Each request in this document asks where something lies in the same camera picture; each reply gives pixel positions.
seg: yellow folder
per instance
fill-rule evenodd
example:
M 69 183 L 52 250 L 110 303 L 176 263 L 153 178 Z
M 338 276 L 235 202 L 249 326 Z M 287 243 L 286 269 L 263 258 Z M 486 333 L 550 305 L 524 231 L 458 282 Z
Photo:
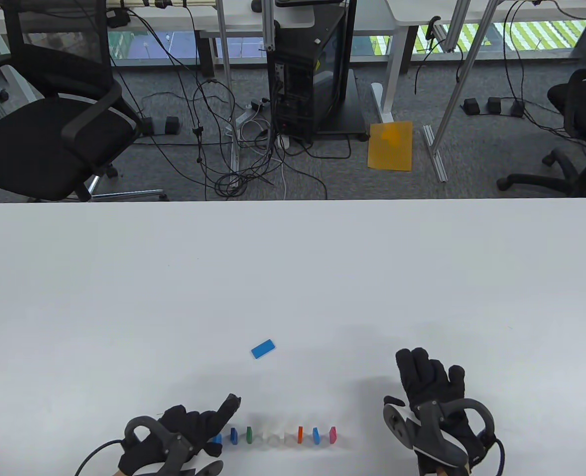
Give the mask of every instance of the yellow folder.
M 387 122 L 370 125 L 368 167 L 411 172 L 412 123 Z

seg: black glove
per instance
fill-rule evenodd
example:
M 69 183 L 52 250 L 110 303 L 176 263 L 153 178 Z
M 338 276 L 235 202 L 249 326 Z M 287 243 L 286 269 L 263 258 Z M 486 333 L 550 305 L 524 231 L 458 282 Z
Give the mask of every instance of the black glove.
M 447 403 L 465 398 L 465 369 L 459 365 L 449 368 L 448 379 L 442 363 L 430 359 L 427 351 L 420 347 L 411 352 L 409 349 L 401 349 L 396 353 L 396 365 L 401 372 L 401 383 L 408 396 L 410 409 L 416 417 L 420 418 L 417 406 L 423 402 L 436 400 Z M 404 406 L 402 401 L 394 397 L 386 397 L 384 404 L 387 403 Z M 470 469 L 485 458 L 485 447 L 471 430 L 464 411 L 451 414 L 448 421 L 441 424 L 441 430 L 463 444 L 469 456 Z M 417 453 L 417 457 L 418 466 L 426 473 L 435 473 L 436 467 L 441 466 L 420 453 Z
M 187 438 L 194 447 L 193 454 L 204 449 L 207 454 L 217 458 L 222 453 L 222 445 L 209 442 L 209 440 L 222 431 L 224 425 L 238 410 L 240 401 L 239 397 L 231 394 L 218 411 L 209 410 L 202 413 L 197 411 L 187 413 L 184 406 L 177 405 L 165 411 L 158 421 L 168 431 L 180 433 Z M 125 449 L 119 461 L 119 470 L 126 476 L 131 476 L 143 466 L 162 463 L 166 458 L 161 440 L 151 433 L 136 446 Z

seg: blue block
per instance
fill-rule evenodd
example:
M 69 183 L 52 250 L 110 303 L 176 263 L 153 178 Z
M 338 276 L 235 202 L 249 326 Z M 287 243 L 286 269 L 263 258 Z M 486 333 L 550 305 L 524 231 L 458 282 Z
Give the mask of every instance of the blue block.
M 259 346 L 255 347 L 254 349 L 251 349 L 251 353 L 254 355 L 255 358 L 260 358 L 268 354 L 268 352 L 272 351 L 273 349 L 275 349 L 275 344 L 271 339 L 269 339 L 265 342 L 262 342 L 261 344 L 259 344 Z

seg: computer case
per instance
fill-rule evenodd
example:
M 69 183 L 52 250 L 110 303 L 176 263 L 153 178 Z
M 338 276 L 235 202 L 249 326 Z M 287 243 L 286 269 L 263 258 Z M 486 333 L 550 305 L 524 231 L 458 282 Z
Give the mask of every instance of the computer case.
M 310 142 L 340 100 L 345 9 L 315 5 L 315 25 L 277 29 L 267 52 L 271 114 L 277 131 Z

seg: chair wheel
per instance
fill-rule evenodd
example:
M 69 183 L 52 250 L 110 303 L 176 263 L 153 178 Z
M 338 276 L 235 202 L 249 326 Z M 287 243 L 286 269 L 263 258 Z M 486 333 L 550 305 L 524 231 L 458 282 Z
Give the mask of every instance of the chair wheel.
M 509 190 L 509 188 L 511 188 L 512 185 L 508 178 L 499 178 L 497 179 L 497 181 L 495 181 L 495 184 L 498 190 L 501 190 L 502 192 L 504 192 L 505 190 Z
M 544 157 L 544 159 L 542 159 L 542 163 L 546 166 L 551 167 L 555 163 L 555 158 L 552 154 L 549 154 L 548 156 Z
M 111 165 L 105 169 L 105 174 L 109 179 L 116 179 L 119 176 L 119 171 Z

